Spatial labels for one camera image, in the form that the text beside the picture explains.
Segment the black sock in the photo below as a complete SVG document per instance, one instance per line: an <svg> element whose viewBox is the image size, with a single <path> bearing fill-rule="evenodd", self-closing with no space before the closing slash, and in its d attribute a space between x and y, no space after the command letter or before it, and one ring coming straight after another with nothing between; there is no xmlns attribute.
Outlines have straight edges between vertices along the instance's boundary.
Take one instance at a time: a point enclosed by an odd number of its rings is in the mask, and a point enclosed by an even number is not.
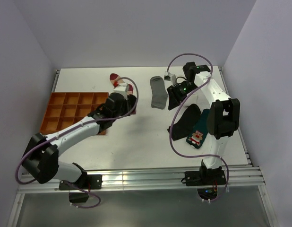
<svg viewBox="0 0 292 227"><path fill-rule="evenodd" d="M177 141L189 136L201 116L197 104L191 104L183 113L181 118L173 125L172 140Z"/></svg>

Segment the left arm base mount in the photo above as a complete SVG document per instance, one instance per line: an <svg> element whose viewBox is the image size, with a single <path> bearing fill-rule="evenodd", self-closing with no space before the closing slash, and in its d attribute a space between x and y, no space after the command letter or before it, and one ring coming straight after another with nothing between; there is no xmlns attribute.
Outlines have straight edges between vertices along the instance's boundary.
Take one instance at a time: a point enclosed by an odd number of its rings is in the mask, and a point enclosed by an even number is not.
<svg viewBox="0 0 292 227"><path fill-rule="evenodd" d="M98 199L98 203L96 205L99 205L101 199L91 191L101 189L102 178L102 175L95 174L80 177L74 183L60 181L59 190L69 191L69 202L72 205L75 204L80 207L92 197Z"/></svg>

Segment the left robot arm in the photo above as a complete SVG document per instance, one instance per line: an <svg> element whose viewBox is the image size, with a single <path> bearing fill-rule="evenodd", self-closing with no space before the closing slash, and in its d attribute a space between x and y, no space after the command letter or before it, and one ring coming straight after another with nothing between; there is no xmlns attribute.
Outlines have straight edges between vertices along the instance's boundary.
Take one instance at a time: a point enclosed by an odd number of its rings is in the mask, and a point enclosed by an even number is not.
<svg viewBox="0 0 292 227"><path fill-rule="evenodd" d="M79 93L74 103L63 95L56 115L45 117L53 128L45 128L31 137L19 167L27 170L40 184L52 179L62 180L76 189L84 189L91 183L87 171L77 163L64 163L59 157L81 141L106 131L121 118L136 110L139 96L113 92L97 99L94 93Z"/></svg>

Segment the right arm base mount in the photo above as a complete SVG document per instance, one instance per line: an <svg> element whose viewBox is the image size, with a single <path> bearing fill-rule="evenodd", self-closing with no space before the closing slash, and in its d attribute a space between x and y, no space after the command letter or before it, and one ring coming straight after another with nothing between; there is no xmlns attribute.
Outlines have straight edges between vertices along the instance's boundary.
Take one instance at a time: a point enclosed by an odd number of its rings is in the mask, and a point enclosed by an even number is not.
<svg viewBox="0 0 292 227"><path fill-rule="evenodd" d="M198 195L202 200L211 201L218 196L218 186L225 186L226 176L223 169L186 171L181 183L188 187L207 186L198 188Z"/></svg>

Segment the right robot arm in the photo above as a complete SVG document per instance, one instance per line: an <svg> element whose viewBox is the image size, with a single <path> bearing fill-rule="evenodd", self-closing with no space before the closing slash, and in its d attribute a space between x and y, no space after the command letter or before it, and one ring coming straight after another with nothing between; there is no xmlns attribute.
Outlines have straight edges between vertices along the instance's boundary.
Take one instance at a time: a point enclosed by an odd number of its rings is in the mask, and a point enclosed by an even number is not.
<svg viewBox="0 0 292 227"><path fill-rule="evenodd" d="M205 127L210 134L209 152L200 155L202 161L198 171L185 173L186 185L225 185L229 170L222 169L223 155L229 138L239 127L240 102L227 95L212 78L212 66L187 62L182 69L186 79L167 88L168 109L181 108L197 90L202 91L210 104L210 109L204 110L208 114Z"/></svg>

